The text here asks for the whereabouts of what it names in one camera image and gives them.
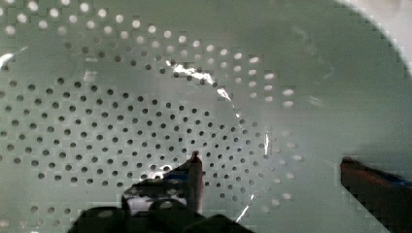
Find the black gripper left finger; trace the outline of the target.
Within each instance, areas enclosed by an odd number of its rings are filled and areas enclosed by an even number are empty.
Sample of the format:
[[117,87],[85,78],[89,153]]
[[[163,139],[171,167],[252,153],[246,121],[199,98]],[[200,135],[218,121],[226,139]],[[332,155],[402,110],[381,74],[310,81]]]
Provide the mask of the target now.
[[203,216],[199,152],[160,178],[133,184],[121,206],[83,211],[67,233],[253,233],[224,215]]

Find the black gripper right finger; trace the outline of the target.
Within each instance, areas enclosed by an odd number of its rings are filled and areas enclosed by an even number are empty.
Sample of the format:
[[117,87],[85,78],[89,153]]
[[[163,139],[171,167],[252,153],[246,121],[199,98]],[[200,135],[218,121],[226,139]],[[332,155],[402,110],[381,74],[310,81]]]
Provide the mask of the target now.
[[391,233],[411,233],[411,182],[345,156],[340,183]]

